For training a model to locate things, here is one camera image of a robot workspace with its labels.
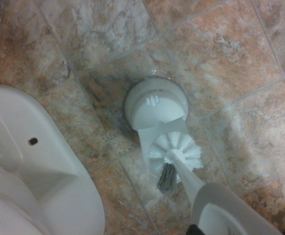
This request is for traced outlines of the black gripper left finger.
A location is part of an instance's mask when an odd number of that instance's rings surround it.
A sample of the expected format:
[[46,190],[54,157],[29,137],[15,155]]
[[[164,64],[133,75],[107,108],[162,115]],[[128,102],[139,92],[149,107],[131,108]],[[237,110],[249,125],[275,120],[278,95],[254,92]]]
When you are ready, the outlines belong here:
[[186,235],[204,235],[204,232],[196,224],[191,224],[186,231]]

